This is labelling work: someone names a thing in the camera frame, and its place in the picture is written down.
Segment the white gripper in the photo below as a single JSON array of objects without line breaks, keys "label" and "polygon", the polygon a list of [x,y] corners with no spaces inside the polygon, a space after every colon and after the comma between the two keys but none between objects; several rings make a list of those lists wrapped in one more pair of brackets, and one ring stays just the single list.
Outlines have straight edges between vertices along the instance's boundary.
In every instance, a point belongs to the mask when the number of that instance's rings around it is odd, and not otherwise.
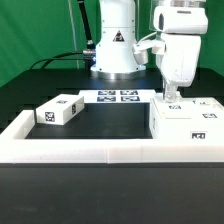
[{"label": "white gripper", "polygon": [[163,3],[154,9],[153,26],[165,44],[156,54],[156,65],[164,78],[163,99],[173,103],[178,86],[188,87],[194,79],[208,19],[203,7]]}]

